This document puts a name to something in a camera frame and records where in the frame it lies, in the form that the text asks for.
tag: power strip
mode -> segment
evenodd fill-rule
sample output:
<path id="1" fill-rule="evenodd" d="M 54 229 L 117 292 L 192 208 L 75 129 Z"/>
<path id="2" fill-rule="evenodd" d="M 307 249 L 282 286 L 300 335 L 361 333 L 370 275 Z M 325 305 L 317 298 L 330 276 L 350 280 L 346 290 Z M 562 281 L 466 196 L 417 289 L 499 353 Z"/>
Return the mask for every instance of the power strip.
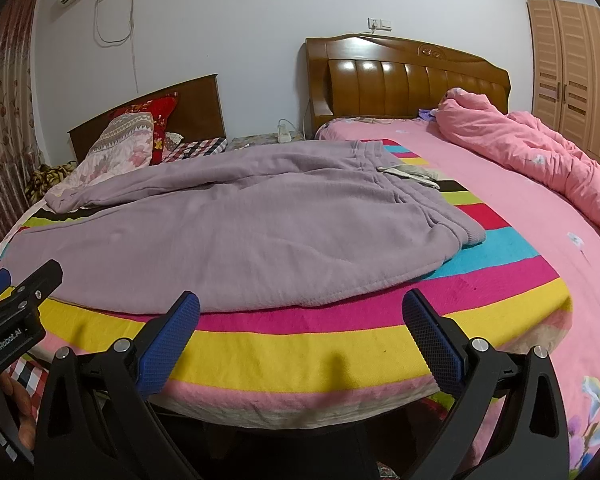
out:
<path id="1" fill-rule="evenodd" d="M 278 142 L 291 142 L 291 134 L 286 130 L 284 124 L 278 125 Z"/>

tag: pink comforter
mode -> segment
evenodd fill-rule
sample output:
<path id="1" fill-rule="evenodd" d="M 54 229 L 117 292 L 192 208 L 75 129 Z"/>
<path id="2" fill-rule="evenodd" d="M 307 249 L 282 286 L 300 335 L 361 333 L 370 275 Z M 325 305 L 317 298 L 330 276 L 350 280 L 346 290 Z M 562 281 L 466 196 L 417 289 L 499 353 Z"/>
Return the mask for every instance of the pink comforter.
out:
<path id="1" fill-rule="evenodd" d="M 557 191 L 600 227 L 600 165 L 528 112 L 500 113 L 486 95 L 449 90 L 436 115 L 451 142 Z"/>

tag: nightstand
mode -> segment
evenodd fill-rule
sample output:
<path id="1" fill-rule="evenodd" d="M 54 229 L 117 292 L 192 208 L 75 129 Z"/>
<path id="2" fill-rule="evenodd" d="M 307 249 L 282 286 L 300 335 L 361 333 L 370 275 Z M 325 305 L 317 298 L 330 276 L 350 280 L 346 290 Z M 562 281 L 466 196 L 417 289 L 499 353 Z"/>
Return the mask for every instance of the nightstand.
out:
<path id="1" fill-rule="evenodd" d="M 302 136 L 302 132 L 291 132 L 291 141 L 295 140 L 304 140 Z M 229 141 L 229 144 L 226 147 L 227 152 L 231 150 L 239 150 L 240 148 L 245 148 L 248 146 L 259 146 L 261 144 L 277 144 L 278 143 L 278 134 L 259 134 L 259 135 L 250 135 L 247 137 L 234 137 Z"/>

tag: pink bedsheet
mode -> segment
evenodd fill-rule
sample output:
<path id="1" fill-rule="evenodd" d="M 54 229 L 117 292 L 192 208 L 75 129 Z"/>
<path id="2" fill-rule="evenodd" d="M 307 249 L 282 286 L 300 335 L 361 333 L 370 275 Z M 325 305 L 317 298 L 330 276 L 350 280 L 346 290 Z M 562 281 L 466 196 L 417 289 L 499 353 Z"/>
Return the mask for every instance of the pink bedsheet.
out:
<path id="1" fill-rule="evenodd" d="M 552 354 L 570 429 L 571 469 L 600 446 L 600 230 L 557 193 L 443 139 L 422 120 L 331 121 L 321 139 L 392 139 L 483 199 L 549 262 L 573 298 L 573 327 Z M 570 239 L 583 240 L 582 250 Z M 491 412 L 485 426 L 493 427 Z M 488 431 L 476 441 L 480 452 Z"/>

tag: pillow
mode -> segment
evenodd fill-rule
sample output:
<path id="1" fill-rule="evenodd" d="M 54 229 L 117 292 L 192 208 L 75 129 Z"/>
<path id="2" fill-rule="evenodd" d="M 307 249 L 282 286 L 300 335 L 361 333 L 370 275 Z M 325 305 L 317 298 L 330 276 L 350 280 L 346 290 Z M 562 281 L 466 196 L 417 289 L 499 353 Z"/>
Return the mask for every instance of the pillow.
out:
<path id="1" fill-rule="evenodd" d="M 157 99 L 150 99 L 137 105 L 129 105 L 114 110 L 110 119 L 119 117 L 122 114 L 135 114 L 139 112 L 149 112 L 154 117 L 154 151 L 151 156 L 151 165 L 162 162 L 162 149 L 164 147 L 164 131 L 167 127 L 167 120 L 173 109 L 178 104 L 178 93 L 165 95 Z"/>
<path id="2" fill-rule="evenodd" d="M 191 158 L 194 156 L 213 155 L 214 153 L 224 152 L 226 149 L 226 139 L 219 137 L 217 139 L 197 140 L 188 144 L 181 144 L 169 155 L 163 162 L 173 162 L 183 158 Z"/>
<path id="3" fill-rule="evenodd" d="M 149 112 L 113 119 L 74 172 L 50 192 L 92 186 L 112 176 L 148 166 L 154 144 L 154 118 Z"/>
<path id="4" fill-rule="evenodd" d="M 172 132 L 166 132 L 164 134 L 164 147 L 162 149 L 162 160 L 164 160 L 165 156 L 169 155 L 173 150 L 175 150 L 179 145 L 182 144 L 184 137 L 180 134 L 174 134 Z"/>

